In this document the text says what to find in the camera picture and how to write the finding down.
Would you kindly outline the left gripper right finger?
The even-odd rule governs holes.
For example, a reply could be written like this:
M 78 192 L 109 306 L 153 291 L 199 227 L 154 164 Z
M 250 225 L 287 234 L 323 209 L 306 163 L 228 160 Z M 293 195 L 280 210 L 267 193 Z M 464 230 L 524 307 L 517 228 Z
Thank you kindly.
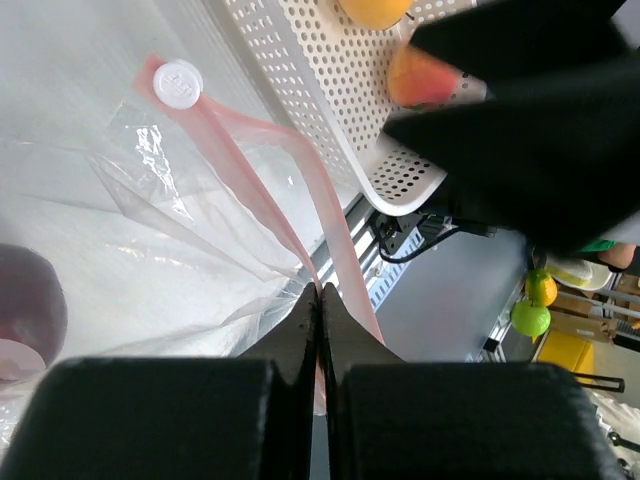
M 409 363 L 327 285 L 320 297 L 335 479 L 620 479 L 574 375 L 548 363 Z

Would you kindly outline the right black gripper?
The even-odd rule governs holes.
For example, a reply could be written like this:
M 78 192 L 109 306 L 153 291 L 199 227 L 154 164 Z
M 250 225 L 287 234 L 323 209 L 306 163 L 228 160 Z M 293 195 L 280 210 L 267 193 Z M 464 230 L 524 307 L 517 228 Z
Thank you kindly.
M 389 119 L 506 228 L 553 252 L 633 242 L 639 53 L 617 1 L 491 1 L 419 26 L 411 47 L 485 83 L 479 102 Z

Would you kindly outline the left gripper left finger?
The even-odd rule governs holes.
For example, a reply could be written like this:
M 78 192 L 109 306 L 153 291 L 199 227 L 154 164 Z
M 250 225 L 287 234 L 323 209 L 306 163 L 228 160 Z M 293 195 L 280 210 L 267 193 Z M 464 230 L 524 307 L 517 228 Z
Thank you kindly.
M 5 479 L 305 479 L 317 301 L 235 358 L 95 357 L 54 367 L 1 464 Z

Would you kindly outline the red orange toy peach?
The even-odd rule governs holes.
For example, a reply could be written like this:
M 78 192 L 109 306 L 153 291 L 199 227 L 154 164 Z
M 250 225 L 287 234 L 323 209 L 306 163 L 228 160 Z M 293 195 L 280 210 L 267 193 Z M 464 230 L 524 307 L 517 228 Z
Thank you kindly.
M 387 90 L 401 107 L 436 105 L 451 97 L 461 77 L 455 67 L 405 44 L 394 53 L 387 69 Z

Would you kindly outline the clear pink zip top bag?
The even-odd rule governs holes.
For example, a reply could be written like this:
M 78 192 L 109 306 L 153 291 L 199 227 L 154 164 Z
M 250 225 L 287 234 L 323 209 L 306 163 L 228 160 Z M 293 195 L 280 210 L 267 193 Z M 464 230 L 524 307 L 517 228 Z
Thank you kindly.
M 150 56 L 121 101 L 51 93 L 1 113 L 1 239 L 48 260 L 68 310 L 47 365 L 1 355 L 1 420 L 45 372 L 86 356 L 237 355 L 290 311 L 339 196 L 297 131 L 208 96 L 162 103 Z M 380 331 L 357 262 L 335 260 L 348 311 Z

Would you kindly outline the dark red toy apple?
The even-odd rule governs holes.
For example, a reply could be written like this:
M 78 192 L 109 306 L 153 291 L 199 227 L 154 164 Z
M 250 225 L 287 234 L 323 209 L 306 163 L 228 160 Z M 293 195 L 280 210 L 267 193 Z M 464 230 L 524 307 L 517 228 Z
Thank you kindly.
M 49 365 L 67 333 L 68 310 L 51 263 L 21 246 L 1 246 L 1 338 L 35 350 Z

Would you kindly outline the orange toy fruit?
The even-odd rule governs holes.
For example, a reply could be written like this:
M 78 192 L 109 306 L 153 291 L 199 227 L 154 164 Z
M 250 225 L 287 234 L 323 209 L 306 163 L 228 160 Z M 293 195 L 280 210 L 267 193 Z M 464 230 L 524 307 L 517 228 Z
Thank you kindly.
M 394 26 L 408 12 L 412 0 L 339 0 L 340 7 L 356 24 L 373 30 Z

